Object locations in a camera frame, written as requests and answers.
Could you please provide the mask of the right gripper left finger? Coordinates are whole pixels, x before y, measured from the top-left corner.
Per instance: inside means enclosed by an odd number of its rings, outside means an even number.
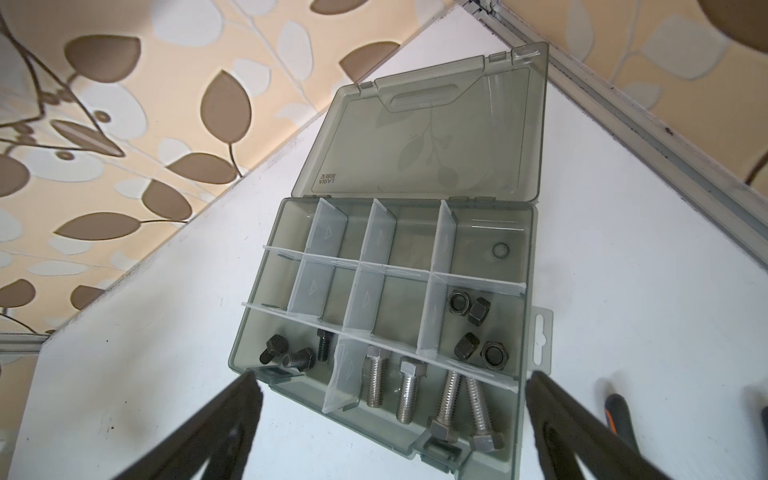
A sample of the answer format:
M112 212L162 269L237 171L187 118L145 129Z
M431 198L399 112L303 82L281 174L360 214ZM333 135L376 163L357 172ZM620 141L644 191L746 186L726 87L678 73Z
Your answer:
M240 375L119 479L240 479L263 405L256 376Z

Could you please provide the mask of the silver hex bolt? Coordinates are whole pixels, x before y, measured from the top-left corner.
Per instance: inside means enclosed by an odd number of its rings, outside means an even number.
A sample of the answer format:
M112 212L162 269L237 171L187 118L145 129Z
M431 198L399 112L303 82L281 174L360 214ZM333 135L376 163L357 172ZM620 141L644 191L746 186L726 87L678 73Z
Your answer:
M403 357L400 363L401 389L396 418L401 424L413 421L418 387L420 380L426 376L427 366L424 362Z
M388 352L378 346L370 345L367 350L367 358L369 360L370 374L366 403L370 408L380 408L383 402L382 388Z
M505 446L504 437L493 428L481 383L467 377L466 387L474 422L474 433L469 438L471 449L483 453L501 450Z
M460 373L455 371L446 373L438 411L429 425L431 436L439 441L451 444L458 441L458 433L453 426L453 420L461 381L462 375Z

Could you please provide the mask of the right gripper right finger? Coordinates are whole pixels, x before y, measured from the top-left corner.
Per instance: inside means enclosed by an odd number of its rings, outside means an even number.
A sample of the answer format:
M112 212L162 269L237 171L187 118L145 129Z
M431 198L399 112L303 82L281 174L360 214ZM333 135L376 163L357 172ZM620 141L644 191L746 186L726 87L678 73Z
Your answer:
M539 464L546 479L664 479L666 474L632 451L549 375L535 371L526 403Z

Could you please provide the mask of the black hex bolt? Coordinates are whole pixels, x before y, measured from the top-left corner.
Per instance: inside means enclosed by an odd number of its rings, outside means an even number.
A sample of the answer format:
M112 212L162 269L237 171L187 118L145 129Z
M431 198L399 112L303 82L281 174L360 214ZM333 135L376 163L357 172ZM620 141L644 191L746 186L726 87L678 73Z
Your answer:
M317 361L327 362L330 356L333 333L323 329L318 329L317 336L318 336Z
M314 367L316 363L316 353L312 348L303 348L295 352L287 353L281 365L287 369L294 369L298 372L305 372Z
M280 361L288 350L288 340L280 334L274 334L266 341L265 349L260 354L259 361L262 365L268 365L275 360Z

